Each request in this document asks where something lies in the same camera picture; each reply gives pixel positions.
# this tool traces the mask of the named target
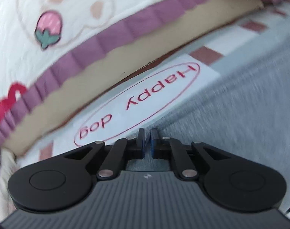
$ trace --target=metal pivot pin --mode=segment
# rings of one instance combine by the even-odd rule
[[[98,172],[98,175],[100,177],[110,177],[113,175],[113,171],[110,169],[102,169],[100,172]]]
[[[193,169],[186,169],[182,172],[184,177],[195,177],[197,175],[197,171]]]

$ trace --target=ribbed gray panel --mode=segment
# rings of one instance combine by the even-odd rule
[[[16,211],[5,229],[289,229],[279,211],[240,214],[208,200],[173,172],[129,172],[99,182],[81,204],[54,214]]]

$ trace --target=logo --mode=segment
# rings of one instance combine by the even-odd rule
[[[151,174],[146,174],[146,175],[144,175],[143,177],[146,178],[146,179],[149,179],[149,178],[152,177],[152,175],[151,175]]]
[[[183,100],[200,73],[200,65],[186,62],[170,66],[124,90],[96,111],[77,130],[74,143],[80,147],[95,140],[115,141],[137,130]]]

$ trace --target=red oval outline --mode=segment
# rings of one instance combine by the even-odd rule
[[[189,65],[189,64],[193,64],[193,65],[197,65],[198,66],[198,68],[199,68],[199,71],[197,72],[197,74],[193,77],[193,79],[188,83],[188,85],[175,97],[175,98],[173,98],[171,101],[169,101],[166,105],[164,105],[162,108],[160,108],[158,111],[156,111],[155,113],[153,113],[151,116],[149,116],[149,117],[147,117],[146,119],[144,119],[144,120],[142,120],[141,122],[139,122],[138,124],[135,124],[134,126],[132,126],[132,127],[130,127],[130,128],[128,128],[128,129],[126,129],[126,130],[124,130],[124,131],[122,131],[121,133],[118,133],[117,135],[114,135],[114,136],[112,136],[112,137],[110,137],[110,138],[107,138],[107,139],[104,139],[103,141],[107,141],[107,140],[110,140],[110,139],[113,139],[113,138],[115,138],[115,137],[117,137],[117,136],[119,136],[119,135],[121,135],[121,134],[123,134],[124,132],[126,132],[126,131],[128,131],[128,130],[130,130],[130,129],[132,129],[132,128],[134,128],[134,127],[136,127],[137,125],[139,125],[139,124],[141,124],[142,122],[144,122],[144,121],[146,121],[146,120],[148,120],[150,117],[152,117],[152,116],[154,116],[156,113],[158,113],[158,112],[160,112],[161,110],[163,110],[164,108],[166,108],[169,104],[171,104],[173,101],[175,101],[176,99],[178,99],[178,97],[180,97],[190,86],[191,86],[191,84],[197,79],[197,77],[199,76],[199,74],[200,74],[200,65],[199,64],[197,64],[197,63],[195,63],[195,62],[187,62],[187,63],[183,63],[183,64],[177,64],[177,65],[173,65],[173,66],[170,66],[170,67],[168,67],[168,68],[166,68],[166,69],[163,69],[163,70],[161,70],[161,71],[159,71],[159,72],[157,72],[157,73],[155,73],[155,74],[153,74],[153,75],[151,75],[151,76],[149,76],[149,77],[147,77],[147,78],[145,78],[145,79],[143,79],[143,80],[141,80],[141,81],[139,81],[138,83],[136,83],[136,84],[134,84],[133,86],[131,86],[131,87],[129,87],[128,89],[126,89],[126,90],[124,90],[124,91],[122,91],[120,94],[118,94],[117,96],[115,96],[114,98],[112,98],[111,100],[109,100],[107,103],[105,103],[105,104],[103,104],[100,108],[98,108],[94,113],[92,113],[90,116],[89,116],[89,118],[88,119],[86,119],[86,121],[79,127],[79,129],[77,130],[77,133],[75,134],[75,136],[74,136],[74,144],[77,146],[77,147],[81,147],[81,146],[84,146],[84,145],[78,145],[77,143],[76,143],[76,136],[78,135],[78,132],[80,131],[80,129],[97,113],[97,112],[99,112],[103,107],[105,107],[107,104],[109,104],[111,101],[113,101],[114,99],[116,99],[118,96],[120,96],[121,94],[123,94],[124,92],[126,92],[127,90],[129,90],[129,89],[131,89],[132,87],[134,87],[134,86],[136,86],[136,85],[138,85],[139,83],[141,83],[141,82],[143,82],[143,81],[145,81],[145,80],[147,80],[147,79],[149,79],[149,78],[151,78],[151,77],[153,77],[153,76],[155,76],[155,75],[157,75],[157,74],[159,74],[159,73],[161,73],[161,72],[163,72],[163,71],[166,71],[166,70],[169,70],[169,69],[171,69],[171,68],[174,68],[174,67],[177,67],[177,66],[182,66],[182,65]]]

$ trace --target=purple ruffled trim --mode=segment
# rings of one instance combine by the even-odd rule
[[[181,17],[186,10],[206,0],[164,0],[131,15],[75,47],[49,67],[13,105],[0,123],[0,146],[25,115],[45,98],[111,50]]]

